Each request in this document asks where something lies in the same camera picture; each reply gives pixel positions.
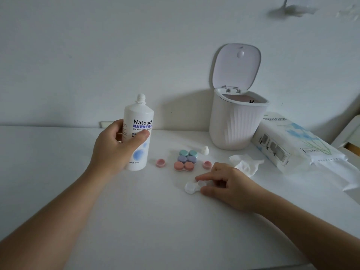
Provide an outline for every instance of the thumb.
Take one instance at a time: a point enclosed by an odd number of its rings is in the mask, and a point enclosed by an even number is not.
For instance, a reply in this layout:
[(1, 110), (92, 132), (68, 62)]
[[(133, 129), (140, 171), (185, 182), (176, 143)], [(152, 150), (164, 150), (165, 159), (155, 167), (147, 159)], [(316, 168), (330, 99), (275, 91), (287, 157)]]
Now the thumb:
[(225, 203), (227, 203), (228, 200), (228, 191), (228, 189), (214, 186), (203, 186), (200, 189), (200, 192), (205, 196), (219, 199)]
[(136, 136), (130, 138), (130, 140), (124, 145), (131, 150), (131, 153), (133, 153), (142, 143), (144, 143), (150, 135), (150, 132), (148, 130), (142, 130), (141, 132), (138, 132)]

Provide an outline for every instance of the desk surface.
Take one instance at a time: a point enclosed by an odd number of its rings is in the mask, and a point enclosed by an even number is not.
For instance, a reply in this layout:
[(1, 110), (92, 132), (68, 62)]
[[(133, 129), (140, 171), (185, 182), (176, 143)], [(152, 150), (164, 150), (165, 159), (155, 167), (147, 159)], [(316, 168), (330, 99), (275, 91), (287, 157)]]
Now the desk surface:
[[(0, 239), (52, 200), (84, 171), (101, 129), (0, 127)], [(173, 170), (180, 149), (209, 146), (199, 160), (233, 154), (263, 159), (253, 145), (216, 148), (207, 132), (153, 131), (148, 165), (123, 171), (95, 204), (65, 269), (259, 269), (306, 263), (271, 223), (255, 214), (184, 191), (205, 172)], [(167, 166), (155, 166), (164, 158)], [(284, 176), (268, 160), (252, 177), (268, 190), (360, 237), (360, 206), (313, 171)]]

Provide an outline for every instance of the tissue paper package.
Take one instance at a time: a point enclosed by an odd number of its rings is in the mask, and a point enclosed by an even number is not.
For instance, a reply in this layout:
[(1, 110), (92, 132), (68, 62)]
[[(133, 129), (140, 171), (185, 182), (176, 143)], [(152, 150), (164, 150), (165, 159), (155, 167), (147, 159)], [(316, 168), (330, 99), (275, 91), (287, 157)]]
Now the tissue paper package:
[(275, 112), (266, 112), (252, 143), (284, 173), (306, 171), (312, 163), (347, 157), (312, 132)]

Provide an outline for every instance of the forearm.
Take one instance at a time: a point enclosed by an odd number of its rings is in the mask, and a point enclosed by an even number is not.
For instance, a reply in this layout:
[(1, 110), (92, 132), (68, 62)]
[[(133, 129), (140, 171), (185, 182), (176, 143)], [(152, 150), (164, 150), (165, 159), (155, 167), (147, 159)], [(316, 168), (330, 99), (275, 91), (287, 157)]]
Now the forearm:
[(360, 240), (287, 200), (267, 192), (255, 210), (276, 225), (321, 269), (354, 269), (360, 265)]
[(0, 242), (0, 269), (62, 269), (104, 182), (86, 171)]

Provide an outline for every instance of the white wall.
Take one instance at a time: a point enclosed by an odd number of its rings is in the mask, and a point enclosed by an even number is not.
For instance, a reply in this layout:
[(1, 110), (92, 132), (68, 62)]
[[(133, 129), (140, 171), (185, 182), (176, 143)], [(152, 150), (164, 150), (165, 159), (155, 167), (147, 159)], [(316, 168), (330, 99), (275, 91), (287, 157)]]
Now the white wall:
[(0, 124), (98, 127), (139, 92), (157, 129), (207, 130), (215, 52), (257, 46), (251, 88), (331, 141), (360, 107), (360, 0), (317, 0), (276, 19), (284, 0), (0, 0)]

